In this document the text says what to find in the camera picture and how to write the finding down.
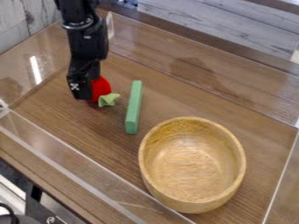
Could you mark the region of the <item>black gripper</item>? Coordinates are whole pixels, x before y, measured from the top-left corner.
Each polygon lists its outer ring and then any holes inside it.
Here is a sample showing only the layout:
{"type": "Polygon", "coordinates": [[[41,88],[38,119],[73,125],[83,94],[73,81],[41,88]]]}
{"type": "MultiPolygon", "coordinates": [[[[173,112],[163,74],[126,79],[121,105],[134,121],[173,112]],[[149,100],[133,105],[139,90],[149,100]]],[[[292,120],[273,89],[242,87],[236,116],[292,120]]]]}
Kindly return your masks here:
{"type": "Polygon", "coordinates": [[[77,100],[93,99],[91,79],[101,74],[101,61],[109,56],[107,21],[95,14],[63,16],[70,41],[67,82],[77,100]]]}

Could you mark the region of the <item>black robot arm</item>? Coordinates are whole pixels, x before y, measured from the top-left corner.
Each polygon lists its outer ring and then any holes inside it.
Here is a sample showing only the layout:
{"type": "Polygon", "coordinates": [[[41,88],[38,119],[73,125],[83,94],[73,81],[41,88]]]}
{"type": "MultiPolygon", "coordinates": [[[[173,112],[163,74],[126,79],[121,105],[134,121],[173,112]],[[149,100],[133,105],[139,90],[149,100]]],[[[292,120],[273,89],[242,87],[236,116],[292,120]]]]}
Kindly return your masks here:
{"type": "Polygon", "coordinates": [[[101,75],[101,61],[109,56],[109,25],[95,9],[99,0],[54,0],[70,41],[67,82],[77,100],[97,102],[111,92],[101,75]]]}

